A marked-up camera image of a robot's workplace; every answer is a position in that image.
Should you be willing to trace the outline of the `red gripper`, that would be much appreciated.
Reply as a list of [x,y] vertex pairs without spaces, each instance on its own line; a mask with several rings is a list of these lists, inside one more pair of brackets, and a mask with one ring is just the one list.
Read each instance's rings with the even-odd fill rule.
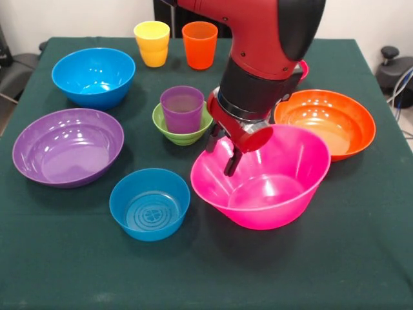
[[214,151],[221,131],[230,138],[234,150],[232,157],[225,166],[224,175],[231,177],[239,165],[242,152],[253,152],[260,149],[272,137],[273,128],[267,120],[250,122],[229,114],[219,104],[218,94],[218,90],[213,90],[207,99],[206,107],[208,113],[214,119],[214,126],[208,136],[206,151],[208,153]]

